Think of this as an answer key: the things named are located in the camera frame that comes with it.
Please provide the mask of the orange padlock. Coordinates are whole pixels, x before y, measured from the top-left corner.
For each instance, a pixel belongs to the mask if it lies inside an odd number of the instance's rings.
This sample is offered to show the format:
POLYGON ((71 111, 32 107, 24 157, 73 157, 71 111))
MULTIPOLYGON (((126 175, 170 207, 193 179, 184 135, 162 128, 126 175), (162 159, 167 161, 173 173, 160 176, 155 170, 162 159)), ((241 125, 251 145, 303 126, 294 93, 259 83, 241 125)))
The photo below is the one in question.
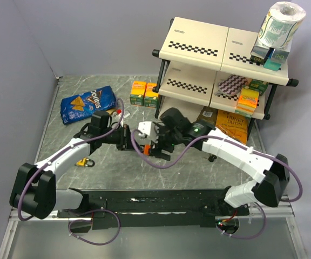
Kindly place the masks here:
POLYGON ((152 149, 151 145, 149 145, 149 144, 144 145, 143 146, 143 154, 146 156, 150 156, 151 155, 151 149, 152 149))

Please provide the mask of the yellow padlock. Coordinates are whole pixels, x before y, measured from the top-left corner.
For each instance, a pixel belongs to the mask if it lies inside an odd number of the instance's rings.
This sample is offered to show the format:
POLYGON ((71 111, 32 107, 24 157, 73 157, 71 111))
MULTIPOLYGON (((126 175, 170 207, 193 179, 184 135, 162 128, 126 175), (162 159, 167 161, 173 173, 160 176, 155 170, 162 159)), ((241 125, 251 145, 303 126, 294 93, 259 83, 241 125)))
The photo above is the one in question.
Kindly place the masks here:
POLYGON ((83 158, 75 163, 78 167, 93 167, 95 162, 89 158, 83 158))

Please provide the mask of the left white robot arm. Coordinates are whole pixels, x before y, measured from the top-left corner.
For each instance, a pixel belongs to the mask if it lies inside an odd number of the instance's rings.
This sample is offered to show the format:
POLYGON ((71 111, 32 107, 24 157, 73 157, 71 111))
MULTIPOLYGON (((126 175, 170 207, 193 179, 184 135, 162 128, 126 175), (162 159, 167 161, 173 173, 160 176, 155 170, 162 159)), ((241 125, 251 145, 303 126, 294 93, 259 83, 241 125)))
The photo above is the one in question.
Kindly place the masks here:
POLYGON ((121 121, 112 122, 107 112, 96 112, 90 122, 69 143, 50 157, 32 165, 24 163, 17 172, 10 205, 17 209, 21 221, 29 217, 44 219, 54 210, 71 210, 85 216, 90 209, 89 196, 79 189, 57 189, 57 181, 75 165, 103 144, 115 145, 119 151, 131 151, 131 131, 121 121))

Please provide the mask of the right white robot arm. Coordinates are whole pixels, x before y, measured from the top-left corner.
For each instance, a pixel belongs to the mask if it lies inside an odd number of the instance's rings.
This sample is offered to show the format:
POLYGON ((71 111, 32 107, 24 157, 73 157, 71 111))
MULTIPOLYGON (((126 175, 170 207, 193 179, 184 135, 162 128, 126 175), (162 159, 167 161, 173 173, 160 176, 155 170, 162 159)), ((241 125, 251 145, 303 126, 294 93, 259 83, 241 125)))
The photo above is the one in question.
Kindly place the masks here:
POLYGON ((151 156, 169 161, 174 146, 183 144, 221 158, 252 178, 247 183, 227 189, 218 203, 223 214, 231 215, 238 207, 251 202, 268 207, 279 205, 290 180, 285 156, 260 153, 204 120, 190 122, 176 108, 169 108, 160 120, 160 123, 141 122, 138 126, 141 134, 151 141, 151 156))

